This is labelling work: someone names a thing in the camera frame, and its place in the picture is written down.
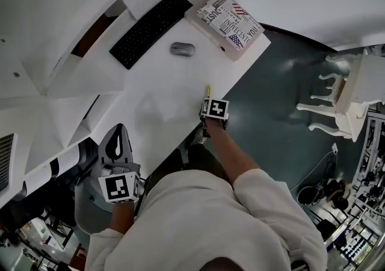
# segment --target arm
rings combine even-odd
[[[259,169],[259,165],[245,154],[223,130],[219,120],[206,118],[206,124],[207,131],[231,184],[243,173],[251,169]]]
[[[91,235],[85,270],[104,270],[107,257],[133,224],[134,204],[132,202],[116,204],[109,228]]]
[[[291,263],[304,260],[311,271],[324,271],[327,252],[321,233],[293,199],[286,183],[259,169],[216,121],[207,118],[206,124],[238,201],[279,236]]]

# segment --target gray computer mouse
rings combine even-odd
[[[173,55],[193,56],[195,54],[195,47],[191,43],[173,43],[170,50]]]

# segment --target chair leg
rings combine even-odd
[[[321,76],[319,75],[318,78],[321,79],[321,80],[327,80],[327,79],[338,79],[339,75],[337,75],[337,73],[330,73],[329,75],[327,76]]]
[[[330,98],[330,96],[317,96],[317,95],[311,95],[310,98],[311,98],[311,99],[325,100],[325,101],[329,101],[329,102],[332,102],[332,101],[333,101],[333,100]]]
[[[339,129],[333,129],[328,126],[325,126],[323,124],[310,124],[308,126],[310,131],[313,131],[315,128],[321,129],[322,131],[326,132],[327,134],[333,135],[333,136],[343,136],[345,139],[351,139],[352,136],[350,133],[341,131]]]
[[[317,106],[317,105],[304,105],[302,103],[297,104],[297,110],[310,111],[330,117],[342,117],[343,114],[336,111],[335,107],[331,106]]]
[[[351,64],[356,58],[357,55],[354,54],[345,54],[337,57],[328,55],[325,60],[327,62],[348,62]]]

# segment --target white shirt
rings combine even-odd
[[[290,270],[295,260],[311,271],[327,267],[321,234],[286,183],[253,169],[233,188],[205,171],[164,177],[125,235],[91,236],[85,270],[198,271],[218,257],[242,270]]]

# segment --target wrist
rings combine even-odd
[[[222,127],[212,127],[208,129],[208,132],[211,137],[213,136],[221,136],[226,134],[226,131]]]
[[[134,202],[123,202],[114,206],[114,211],[122,213],[130,213],[134,210]]]

